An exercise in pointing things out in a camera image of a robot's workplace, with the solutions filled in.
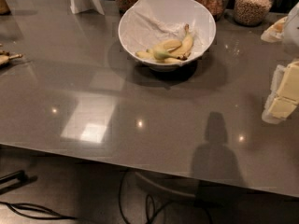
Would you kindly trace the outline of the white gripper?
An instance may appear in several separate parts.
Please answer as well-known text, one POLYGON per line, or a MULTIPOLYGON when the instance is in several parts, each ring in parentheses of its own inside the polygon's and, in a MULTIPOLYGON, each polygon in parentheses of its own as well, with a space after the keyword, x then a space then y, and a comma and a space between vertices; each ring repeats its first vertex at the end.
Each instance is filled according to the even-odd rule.
POLYGON ((295 110, 298 102, 299 62, 289 63, 286 68, 278 65, 272 76, 262 120, 270 124, 279 124, 295 110))

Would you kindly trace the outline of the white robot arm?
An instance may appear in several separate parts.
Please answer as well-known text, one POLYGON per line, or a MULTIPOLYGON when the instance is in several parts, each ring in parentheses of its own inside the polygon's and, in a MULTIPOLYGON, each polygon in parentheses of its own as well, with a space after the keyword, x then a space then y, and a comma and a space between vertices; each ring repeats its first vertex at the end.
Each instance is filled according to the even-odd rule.
POLYGON ((266 29, 261 40, 281 42, 284 51, 293 57, 287 66, 277 66, 262 113, 263 121, 279 124, 299 106, 299 3, 266 29))

